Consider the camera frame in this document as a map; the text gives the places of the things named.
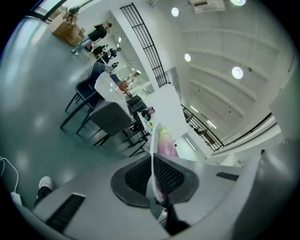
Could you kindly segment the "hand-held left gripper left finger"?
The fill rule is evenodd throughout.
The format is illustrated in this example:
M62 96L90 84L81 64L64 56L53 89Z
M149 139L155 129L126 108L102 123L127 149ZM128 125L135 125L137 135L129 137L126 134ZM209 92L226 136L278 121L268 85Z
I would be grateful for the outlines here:
M164 240L169 234L150 209L131 207L112 191L111 178L120 168L141 159L135 156L75 176L44 198L34 210L20 214L46 240ZM47 220L72 195L85 199L68 225L58 232Z

